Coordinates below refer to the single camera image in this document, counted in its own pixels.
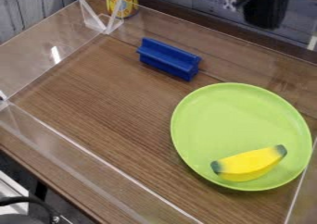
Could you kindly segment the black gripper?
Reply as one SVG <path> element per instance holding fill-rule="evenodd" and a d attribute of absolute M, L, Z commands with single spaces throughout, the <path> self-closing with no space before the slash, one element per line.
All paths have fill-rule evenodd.
<path fill-rule="evenodd" d="M 223 0 L 223 9 L 242 10 L 243 20 L 258 28 L 280 28 L 290 0 Z"/>

